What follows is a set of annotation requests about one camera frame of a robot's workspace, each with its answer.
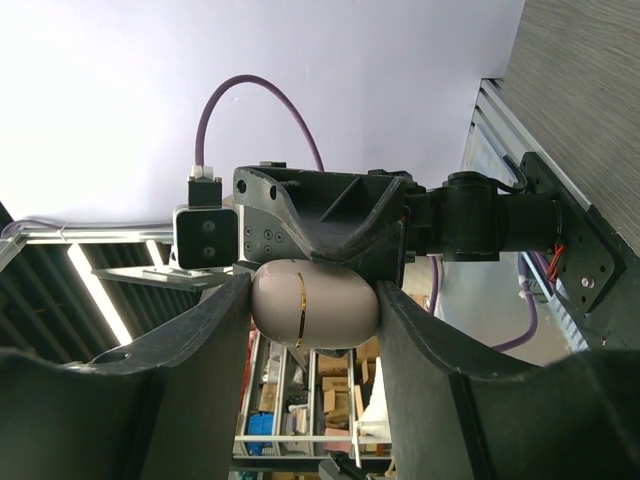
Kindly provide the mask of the pink earbud charging case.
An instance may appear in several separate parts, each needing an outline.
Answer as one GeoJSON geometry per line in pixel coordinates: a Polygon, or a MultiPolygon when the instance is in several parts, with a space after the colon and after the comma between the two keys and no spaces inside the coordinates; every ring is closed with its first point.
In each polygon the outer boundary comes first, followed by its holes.
{"type": "Polygon", "coordinates": [[[342,350],[376,334],[379,305],[357,273],[308,260],[274,260],[252,280],[252,319],[262,335],[287,347],[342,350]]]}

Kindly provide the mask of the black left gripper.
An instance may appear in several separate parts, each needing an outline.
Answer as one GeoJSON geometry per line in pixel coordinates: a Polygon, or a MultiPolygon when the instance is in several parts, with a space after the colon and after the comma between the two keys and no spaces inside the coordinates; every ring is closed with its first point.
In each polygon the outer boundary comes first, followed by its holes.
{"type": "Polygon", "coordinates": [[[411,174],[285,169],[302,187],[285,196],[277,216],[301,250],[299,259],[344,265],[372,286],[401,282],[408,197],[425,192],[411,174]]]}

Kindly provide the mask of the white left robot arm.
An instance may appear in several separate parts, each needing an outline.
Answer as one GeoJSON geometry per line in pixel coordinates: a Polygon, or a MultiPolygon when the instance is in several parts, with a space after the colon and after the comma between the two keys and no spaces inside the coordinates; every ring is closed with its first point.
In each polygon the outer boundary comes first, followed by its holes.
{"type": "Polygon", "coordinates": [[[245,166],[234,172],[244,257],[344,267],[370,285],[400,284],[412,256],[496,261],[544,251],[562,231],[558,201],[499,191],[496,180],[457,172],[428,190],[405,171],[366,174],[245,166]]]}

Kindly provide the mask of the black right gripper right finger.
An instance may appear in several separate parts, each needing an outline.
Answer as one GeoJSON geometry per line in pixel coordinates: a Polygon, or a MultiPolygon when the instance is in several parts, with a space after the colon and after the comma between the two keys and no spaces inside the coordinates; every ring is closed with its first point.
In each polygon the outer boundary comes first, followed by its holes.
{"type": "Polygon", "coordinates": [[[476,341],[377,287],[378,332],[402,479],[635,479],[639,356],[586,351],[546,367],[476,341]]]}

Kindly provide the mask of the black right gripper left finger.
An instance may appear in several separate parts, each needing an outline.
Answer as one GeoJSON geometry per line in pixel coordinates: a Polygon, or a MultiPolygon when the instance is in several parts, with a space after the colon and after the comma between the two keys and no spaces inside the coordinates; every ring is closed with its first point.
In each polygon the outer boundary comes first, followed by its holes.
{"type": "Polygon", "coordinates": [[[1,352],[5,479],[223,479],[250,327],[251,278],[93,361],[1,352]]]}

